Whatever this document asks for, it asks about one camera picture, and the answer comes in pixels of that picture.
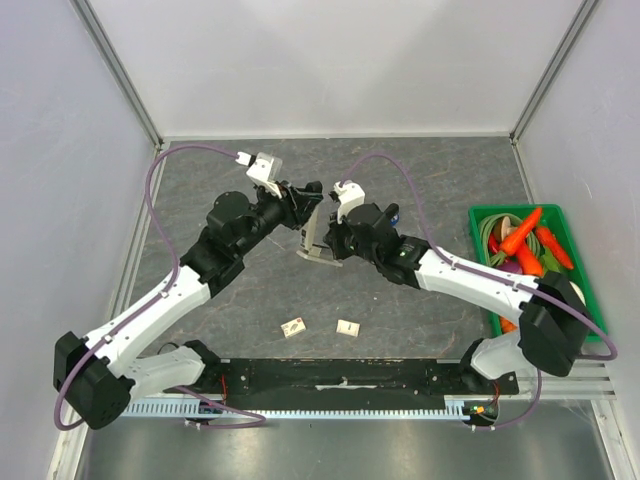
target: small wooden block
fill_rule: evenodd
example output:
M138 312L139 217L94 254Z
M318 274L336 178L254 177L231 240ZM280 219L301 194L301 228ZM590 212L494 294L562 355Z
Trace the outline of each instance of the small wooden block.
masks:
M304 325L304 322L302 321L302 318L300 317L295 318L290 322L283 323L282 325L280 325L280 328L282 328L282 331L284 332L284 336L286 338L293 337L294 335L297 335L300 332L304 332L307 329L307 327L305 327Z
M346 320L338 320L338 328L336 328L336 332L343 333L345 335L351 335L352 337L357 337L359 331L359 323L347 322Z

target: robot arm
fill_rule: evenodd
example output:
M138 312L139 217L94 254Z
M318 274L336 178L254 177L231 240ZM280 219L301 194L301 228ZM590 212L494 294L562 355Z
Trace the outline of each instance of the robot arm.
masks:
M340 206L330 219L324 242L336 260L361 257L390 282L453 295L518 325L517 331L478 340L467 350L461 365L467 370L471 387L474 382L483 383L531 365L555 376L569 374L588 334L586 326L530 293L457 266L467 264L544 291L588 316L568 278L554 272L541 279L500 272L440 249L452 260L449 265L425 240L398 234L390 221L398 212L397 205L381 211L377 205L365 203L364 191L349 182L343 186L337 183L330 196Z
M215 200L207 226L180 259L178 276L170 290L163 292L171 278L168 275L127 311L82 339L68 332L56 342L54 386L60 391L80 358L106 340L65 396L91 428L112 422L131 401L176 385L193 384L213 355L201 342L188 342L163 355L143 359L138 355L177 320L229 285L244 269L244 255L278 225L300 229L322 201L320 182L296 188L275 181L282 163L277 158L241 154L238 163L249 167L247 175L255 184L257 202L250 203L240 192L223 193ZM111 336L114 327L158 293L158 301Z

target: red pepper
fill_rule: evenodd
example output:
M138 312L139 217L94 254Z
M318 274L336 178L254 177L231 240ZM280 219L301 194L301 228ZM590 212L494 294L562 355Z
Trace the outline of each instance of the red pepper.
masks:
M562 248L562 245L558 243L558 240L551 230L543 226L537 227L536 237L538 237L538 240L540 240L542 245L551 251L553 256L556 257L556 260L558 260L563 267L573 270L573 262L571 261L571 258L565 249Z
M489 234L489 252L492 255L495 255L500 250L500 244L496 240L496 237L493 235L493 232Z

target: green plastic bin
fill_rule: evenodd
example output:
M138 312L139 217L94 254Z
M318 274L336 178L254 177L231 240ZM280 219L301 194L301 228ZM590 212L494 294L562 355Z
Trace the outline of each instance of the green plastic bin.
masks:
M555 234L558 242L569 254L573 260L574 269L567 272L569 279L580 287L584 297L587 301L587 308L591 313L593 321L604 332L607 332L607 327L602 318L602 313L596 302L596 298L587 279L587 275L582 264L582 259L576 248L576 244L571 237L569 226L562 214L562 209L558 205L541 204L541 205L480 205L471 207L469 209L469 220L471 222L471 238L473 239L473 246L476 251L476 257L478 261L484 265L488 264L488 258L484 254L482 243L480 241L480 230L478 225L480 222L491 215L499 213L511 213L522 219L529 215L534 208L542 207L543 213L540 223L549 227L549 229ZM491 325L491 331L494 337L502 335L500 329L500 319L497 314L489 312L489 324ZM600 342L600 337L593 332L589 332L587 342Z

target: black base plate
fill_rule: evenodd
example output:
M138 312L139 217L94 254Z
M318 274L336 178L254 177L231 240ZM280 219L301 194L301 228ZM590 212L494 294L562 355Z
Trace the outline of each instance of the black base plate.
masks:
M491 382L471 391L457 363L434 359L231 359L208 366L193 390L222 394L249 410L441 409L444 395L487 395ZM519 392L515 373L499 378L501 394ZM370 388L326 388L362 386Z

